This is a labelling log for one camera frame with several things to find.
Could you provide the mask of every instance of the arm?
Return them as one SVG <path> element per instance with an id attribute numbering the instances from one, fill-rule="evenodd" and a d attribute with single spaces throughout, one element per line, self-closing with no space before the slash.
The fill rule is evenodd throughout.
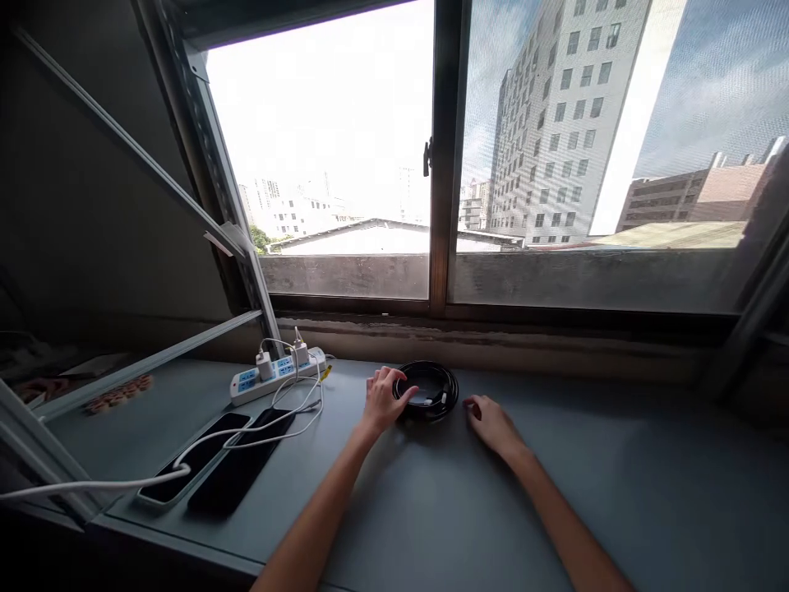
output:
<path id="1" fill-rule="evenodd" d="M 291 526 L 285 538 L 252 585 L 251 592 L 315 590 L 321 578 L 339 522 L 367 453 L 379 436 L 402 413 L 418 388 L 403 397 L 392 396 L 392 384 L 405 380 L 400 370 L 384 366 L 367 379 L 367 399 L 362 420 L 329 469 L 312 499 Z"/>
<path id="2" fill-rule="evenodd" d="M 474 432 L 510 466 L 531 497 L 576 592 L 633 588 L 529 450 L 505 411 L 486 396 L 464 401 Z"/>

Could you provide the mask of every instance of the black smartphone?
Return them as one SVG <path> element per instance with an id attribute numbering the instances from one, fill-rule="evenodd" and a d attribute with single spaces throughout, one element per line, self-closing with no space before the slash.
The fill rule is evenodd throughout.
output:
<path id="1" fill-rule="evenodd" d="M 281 418 L 286 413 L 288 413 L 287 410 L 266 409 L 251 427 L 264 426 Z M 238 442 L 235 442 L 235 445 L 260 442 L 268 438 L 282 436 L 288 431 L 294 418 L 295 414 L 275 423 L 270 428 L 259 432 L 245 433 Z M 278 445 L 279 440 L 252 448 L 230 451 L 189 498 L 187 506 L 189 510 L 223 518 L 230 516 L 247 495 L 247 491 L 255 483 L 257 475 L 263 470 L 263 466 Z"/>
<path id="2" fill-rule="evenodd" d="M 206 429 L 199 437 L 192 440 L 197 442 L 202 437 L 209 436 L 212 433 L 222 432 L 227 429 L 244 428 L 251 422 L 252 418 L 249 415 L 241 415 L 237 413 L 227 413 L 213 422 L 208 429 Z M 181 496 L 189 489 L 205 473 L 214 461 L 218 458 L 219 453 L 222 451 L 223 444 L 232 436 L 216 437 L 206 440 L 205 442 L 195 446 L 195 449 L 187 454 L 183 460 L 191 468 L 191 472 L 178 479 L 167 481 L 166 483 L 159 483 L 158 485 L 150 485 L 144 487 L 137 492 L 137 497 L 143 502 L 153 504 L 155 506 L 168 506 L 177 502 Z M 171 461 L 169 461 L 157 474 L 166 475 L 173 472 L 173 463 L 180 456 L 180 452 Z"/>

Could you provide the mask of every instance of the black cable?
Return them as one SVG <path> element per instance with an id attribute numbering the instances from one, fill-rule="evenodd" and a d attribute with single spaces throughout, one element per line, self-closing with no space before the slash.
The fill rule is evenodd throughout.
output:
<path id="1" fill-rule="evenodd" d="M 410 386 L 414 384 L 419 386 L 420 382 L 432 382 L 433 384 L 441 385 L 441 388 L 434 392 L 420 389 L 419 399 L 424 397 L 424 401 L 409 401 L 405 411 L 400 415 L 401 419 L 433 423 L 443 419 L 457 404 L 459 397 L 458 381 L 452 372 L 439 363 L 419 360 L 400 366 L 399 370 L 405 374 L 408 380 L 398 380 L 392 385 L 392 394 L 395 399 L 403 396 Z"/>

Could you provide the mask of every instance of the power outlet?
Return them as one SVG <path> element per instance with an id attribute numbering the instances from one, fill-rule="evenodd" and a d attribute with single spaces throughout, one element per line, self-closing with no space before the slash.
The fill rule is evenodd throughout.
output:
<path id="1" fill-rule="evenodd" d="M 300 377 L 315 376 L 318 372 L 318 365 L 321 370 L 326 369 L 326 356 L 321 348 L 310 348 L 307 356 L 307 363 L 298 367 Z M 252 368 L 240 372 L 230 381 L 230 402 L 233 406 L 244 405 L 259 397 L 266 396 L 275 392 L 283 382 L 295 376 L 296 367 L 293 365 L 293 357 L 287 356 L 271 363 L 272 378 L 261 382 L 257 368 Z"/>

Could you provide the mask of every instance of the desk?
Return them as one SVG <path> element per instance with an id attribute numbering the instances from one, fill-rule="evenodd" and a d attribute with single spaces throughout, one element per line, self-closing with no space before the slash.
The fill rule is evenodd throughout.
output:
<path id="1" fill-rule="evenodd" d="M 311 430 L 279 445 L 229 519 L 187 513 L 188 496 L 157 515 L 126 495 L 94 528 L 255 575 L 339 454 L 361 417 L 365 378 L 380 367 L 333 365 L 323 415 Z M 242 368 L 177 360 L 155 372 L 163 392 L 146 395 L 139 411 L 135 400 L 106 418 L 84 419 L 81 428 L 68 416 L 50 427 L 97 478 L 155 474 L 222 412 L 229 378 Z M 461 398 L 488 394 L 507 409 L 638 590 L 778 590 L 789 582 L 789 453 L 782 446 L 663 387 L 455 374 Z M 297 387 L 281 406 L 294 407 L 308 388 Z M 269 398 L 238 410 L 259 414 Z M 111 439 L 103 422 L 122 431 L 132 412 L 155 429 L 137 425 L 142 434 L 128 458 L 112 462 L 110 452 L 120 455 L 121 447 L 97 446 L 96 433 Z M 92 421 L 99 422 L 93 434 L 87 429 Z M 307 421 L 297 417 L 291 430 Z M 124 446 L 128 437 L 120 434 Z M 460 407 L 433 426 L 394 428 L 376 444 L 324 582 L 326 590 L 358 592 L 571 590 L 528 499 L 468 430 Z"/>

